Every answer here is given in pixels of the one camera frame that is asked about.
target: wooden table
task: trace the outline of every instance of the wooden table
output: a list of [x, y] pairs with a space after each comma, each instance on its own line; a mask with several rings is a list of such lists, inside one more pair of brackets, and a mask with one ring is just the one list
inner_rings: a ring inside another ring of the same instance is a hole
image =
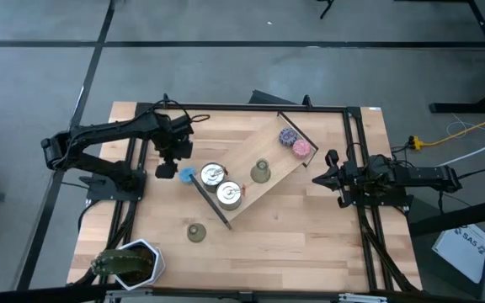
[[[110, 122], [129, 120], [136, 103], [116, 102]], [[390, 156], [382, 112], [361, 109], [370, 154]], [[180, 111], [169, 110], [173, 116]], [[211, 114], [211, 119], [193, 124], [192, 158], [179, 167], [215, 161], [230, 148], [267, 123], [275, 112], [189, 111]], [[307, 168], [298, 167], [232, 222], [228, 231], [194, 185], [174, 179], [156, 179], [158, 156], [152, 143], [146, 161], [148, 180], [138, 204], [132, 239], [143, 238], [160, 247], [166, 271], [156, 286], [215, 290], [367, 291], [365, 263], [355, 207], [340, 209], [338, 193], [312, 184], [327, 170], [324, 155], [336, 149], [345, 161], [346, 142], [341, 114], [286, 113], [318, 146]], [[354, 141], [356, 126], [351, 121]], [[102, 146], [100, 156], [110, 161], [125, 158], [127, 142]], [[136, 148], [134, 159], [137, 159]], [[357, 146], [357, 158], [361, 163]], [[100, 202], [83, 217], [82, 230], [68, 281], [79, 279], [90, 261], [104, 249], [114, 202]], [[390, 207], [381, 207], [386, 247], [411, 283], [421, 287], [413, 246], [405, 217]], [[205, 225], [203, 242], [186, 237], [188, 224]], [[383, 288], [381, 265], [373, 252], [377, 282]]]

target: white cable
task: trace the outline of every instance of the white cable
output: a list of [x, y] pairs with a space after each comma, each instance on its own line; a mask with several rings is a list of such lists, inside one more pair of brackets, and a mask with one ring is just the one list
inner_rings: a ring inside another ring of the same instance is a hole
[[[450, 131], [449, 131], [449, 128], [450, 128], [451, 126], [453, 126], [453, 125], [456, 125], [456, 124], [461, 124], [461, 125], [463, 125], [463, 129], [464, 129], [464, 130], [467, 130], [467, 125], [468, 125], [468, 126], [471, 126], [471, 127], [475, 126], [474, 124], [467, 123], [467, 122], [464, 122], [464, 121], [460, 120], [460, 118], [458, 118], [458, 117], [457, 117], [455, 114], [452, 114], [452, 115], [454, 115], [454, 118], [456, 118], [458, 121], [457, 121], [457, 122], [452, 122], [452, 123], [450, 123], [448, 126], [446, 126], [446, 133], [447, 133], [449, 136], [452, 136], [452, 134], [451, 134], [451, 133], [450, 133]], [[480, 127], [480, 126], [478, 127], [478, 129], [485, 130], [485, 128], [484, 128], [484, 127]], [[457, 137], [455, 137], [454, 139], [460, 139], [460, 138], [463, 138], [463, 137], [464, 137], [464, 136], [466, 136], [466, 135], [467, 135], [467, 133], [464, 133], [464, 134], [462, 134], [461, 136], [457, 136]]]
[[450, 161], [448, 161], [448, 162], [442, 163], [442, 164], [440, 164], [440, 165], [438, 165], [438, 166], [449, 165], [449, 164], [451, 164], [451, 163], [453, 163], [453, 162], [460, 161], [460, 160], [462, 160], [462, 159], [465, 159], [465, 158], [468, 158], [468, 157], [470, 157], [470, 156], [476, 155], [476, 154], [478, 154], [479, 152], [483, 152], [483, 151], [485, 151], [485, 147], [483, 147], [483, 148], [481, 148], [481, 149], [479, 149], [479, 150], [477, 150], [477, 151], [473, 151], [473, 152], [472, 152], [472, 153], [470, 153], [470, 154], [466, 154], [465, 156], [461, 156], [461, 157], [458, 157], [458, 158], [456, 158], [456, 159], [454, 159], [454, 160], [450, 160]]

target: white pot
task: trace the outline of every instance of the white pot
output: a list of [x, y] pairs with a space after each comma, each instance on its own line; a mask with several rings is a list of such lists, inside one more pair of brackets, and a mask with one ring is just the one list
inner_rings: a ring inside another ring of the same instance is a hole
[[145, 241], [143, 239], [135, 240], [133, 242], [130, 242], [128, 244], [123, 245], [122, 247], [118, 247], [117, 249], [130, 248], [130, 247], [135, 246], [136, 244], [140, 244], [140, 245], [143, 245], [143, 246], [149, 248], [149, 250], [151, 250], [151, 252], [155, 255], [155, 263], [152, 266], [151, 277], [149, 279], [146, 279], [145, 281], [139, 283], [139, 284], [129, 286], [129, 285], [125, 284], [125, 282], [123, 280], [121, 280], [118, 275], [116, 275], [115, 279], [117, 280], [117, 282], [119, 282], [119, 284], [123, 285], [123, 287], [125, 287], [126, 290], [133, 290], [133, 289], [138, 288], [138, 287], [143, 286], [143, 285], [155, 283], [157, 281], [158, 277], [160, 277], [160, 275], [164, 272], [164, 269], [166, 268], [166, 264], [164, 263], [164, 257], [160, 253], [160, 249], [157, 248], [157, 247], [152, 247], [151, 245], [149, 245], [149, 243], [147, 243], [147, 241]]

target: wooden tray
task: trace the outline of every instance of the wooden tray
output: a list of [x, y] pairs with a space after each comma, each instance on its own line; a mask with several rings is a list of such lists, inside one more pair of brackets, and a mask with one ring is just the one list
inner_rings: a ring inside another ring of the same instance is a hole
[[[312, 152], [308, 157], [299, 159], [295, 157], [290, 147], [282, 146], [279, 141], [280, 131], [286, 127], [291, 127], [297, 132], [300, 138], [308, 141], [312, 147]], [[223, 165], [227, 172], [227, 180], [234, 181], [240, 186], [244, 186], [244, 196], [242, 202], [235, 210], [224, 210], [218, 204], [218, 198], [215, 194], [207, 194], [204, 190], [200, 193], [204, 195], [215, 212], [220, 216], [224, 224], [231, 229], [227, 223], [235, 219], [245, 209], [256, 202], [261, 196], [266, 194], [279, 181], [289, 173], [293, 172], [301, 164], [306, 166], [315, 156], [318, 147], [308, 138], [291, 120], [282, 112], [264, 125], [261, 129], [255, 131], [249, 138], [237, 147], [232, 148], [222, 159], [218, 161]], [[255, 183], [250, 177], [250, 170], [259, 159], [265, 159], [269, 162], [271, 176], [266, 183]]]

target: wooden board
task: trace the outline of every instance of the wooden board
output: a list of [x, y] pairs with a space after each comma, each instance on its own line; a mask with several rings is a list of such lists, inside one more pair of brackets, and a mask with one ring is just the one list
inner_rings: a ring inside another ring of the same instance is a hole
[[[296, 158], [292, 150], [289, 147], [282, 146], [278, 139], [280, 131], [286, 127], [290, 127], [290, 125], [284, 118], [281, 116], [272, 117], [269, 123], [256, 130], [245, 141], [233, 146], [218, 161], [229, 172], [228, 180], [235, 181], [246, 188], [242, 202], [235, 210], [222, 209], [216, 195], [210, 194], [210, 197], [228, 221], [235, 219], [316, 152], [312, 147], [312, 153], [308, 157], [304, 159]], [[250, 170], [255, 166], [256, 161], [261, 158], [269, 162], [270, 180], [266, 183], [255, 183], [250, 177]]]
[[[114, 103], [110, 121], [132, 118], [136, 103]], [[173, 117], [180, 111], [169, 111]], [[276, 116], [274, 112], [189, 111], [211, 114], [193, 125], [192, 159], [180, 167], [202, 167], [221, 159]], [[362, 109], [370, 154], [390, 155], [382, 112]], [[233, 220], [228, 231], [193, 185], [177, 179], [154, 178], [158, 156], [149, 146], [146, 194], [138, 205], [133, 239], [143, 238], [162, 249], [166, 271], [157, 286], [226, 290], [367, 291], [360, 230], [355, 208], [340, 209], [333, 193], [312, 184], [327, 170], [324, 156], [336, 149], [346, 160], [341, 114], [289, 113], [319, 151], [308, 168], [299, 166], [267, 194]], [[356, 125], [351, 121], [354, 141]], [[127, 141], [103, 144], [101, 157], [124, 159]], [[137, 159], [139, 148], [134, 156]], [[355, 146], [358, 161], [360, 149]], [[79, 279], [104, 248], [113, 202], [101, 202], [83, 218], [68, 281]], [[420, 287], [408, 223], [397, 210], [381, 207], [386, 247], [408, 279]], [[207, 228], [201, 243], [186, 238], [188, 224]], [[377, 282], [383, 286], [381, 265], [374, 253]]]

